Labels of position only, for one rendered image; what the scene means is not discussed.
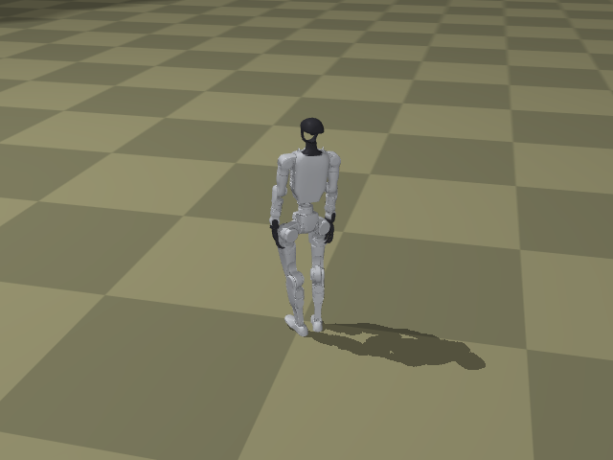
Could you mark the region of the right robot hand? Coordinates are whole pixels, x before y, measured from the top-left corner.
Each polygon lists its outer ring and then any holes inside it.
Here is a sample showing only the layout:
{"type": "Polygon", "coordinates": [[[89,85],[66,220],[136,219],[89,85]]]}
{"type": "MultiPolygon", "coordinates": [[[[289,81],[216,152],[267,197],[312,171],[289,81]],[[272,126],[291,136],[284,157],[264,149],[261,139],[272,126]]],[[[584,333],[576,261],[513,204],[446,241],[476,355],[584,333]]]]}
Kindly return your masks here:
{"type": "Polygon", "coordinates": [[[332,239],[333,239],[333,232],[334,232],[333,222],[335,221],[335,213],[333,213],[331,215],[331,220],[327,219],[326,217],[325,217],[325,219],[329,222],[330,229],[329,229],[328,233],[325,236],[325,240],[326,241],[324,243],[330,243],[332,241],[332,239]]]}

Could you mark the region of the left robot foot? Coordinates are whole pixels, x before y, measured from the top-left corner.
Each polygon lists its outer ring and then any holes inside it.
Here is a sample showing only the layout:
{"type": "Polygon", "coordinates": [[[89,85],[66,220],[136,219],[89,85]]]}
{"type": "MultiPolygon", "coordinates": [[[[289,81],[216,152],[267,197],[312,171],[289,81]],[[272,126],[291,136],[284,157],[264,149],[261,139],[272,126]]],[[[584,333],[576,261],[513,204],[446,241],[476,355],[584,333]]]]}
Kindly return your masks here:
{"type": "Polygon", "coordinates": [[[286,315],[285,318],[284,318],[284,321],[286,322],[286,324],[290,328],[294,329],[297,332],[298,335],[300,335],[300,336],[307,336],[308,335],[308,329],[307,329],[307,326],[305,325],[305,323],[303,325],[302,322],[301,322],[301,326],[297,326],[295,324],[295,317],[294,317],[294,315],[291,315],[291,314],[286,315]]]}

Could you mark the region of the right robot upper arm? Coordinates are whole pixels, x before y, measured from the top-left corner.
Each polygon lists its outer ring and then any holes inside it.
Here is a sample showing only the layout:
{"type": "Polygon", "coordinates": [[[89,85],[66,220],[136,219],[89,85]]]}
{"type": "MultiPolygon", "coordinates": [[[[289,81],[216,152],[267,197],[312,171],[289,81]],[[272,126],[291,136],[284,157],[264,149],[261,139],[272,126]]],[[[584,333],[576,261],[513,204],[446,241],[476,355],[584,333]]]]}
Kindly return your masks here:
{"type": "Polygon", "coordinates": [[[329,154],[329,173],[325,193],[333,194],[337,192],[337,181],[339,177],[340,156],[334,151],[327,151],[329,154]]]}

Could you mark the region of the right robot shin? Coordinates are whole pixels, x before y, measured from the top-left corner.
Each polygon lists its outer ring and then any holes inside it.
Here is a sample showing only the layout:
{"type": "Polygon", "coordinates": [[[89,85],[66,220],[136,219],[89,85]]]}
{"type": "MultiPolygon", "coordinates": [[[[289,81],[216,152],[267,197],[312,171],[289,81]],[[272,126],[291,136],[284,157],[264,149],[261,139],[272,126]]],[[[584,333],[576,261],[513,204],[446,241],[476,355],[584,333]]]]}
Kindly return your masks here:
{"type": "Polygon", "coordinates": [[[314,303],[314,321],[319,319],[321,322],[321,308],[324,300],[325,293],[325,270],[321,267],[321,283],[312,282],[312,299],[314,303]]]}

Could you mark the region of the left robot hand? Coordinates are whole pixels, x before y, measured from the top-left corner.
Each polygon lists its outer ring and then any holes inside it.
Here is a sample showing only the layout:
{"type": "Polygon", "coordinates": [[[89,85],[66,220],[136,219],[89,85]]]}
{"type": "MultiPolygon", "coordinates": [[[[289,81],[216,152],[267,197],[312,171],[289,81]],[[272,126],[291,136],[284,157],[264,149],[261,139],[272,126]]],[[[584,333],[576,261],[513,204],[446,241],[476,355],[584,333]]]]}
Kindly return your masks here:
{"type": "Polygon", "coordinates": [[[272,226],[270,225],[270,228],[272,229],[272,236],[273,236],[273,239],[275,240],[277,246],[279,248],[283,249],[285,247],[281,247],[280,244],[279,244],[279,241],[278,241],[279,237],[278,237],[278,231],[277,230],[278,230],[279,227],[280,227],[280,225],[279,225],[278,221],[276,219],[273,219],[272,220],[272,226]]]}

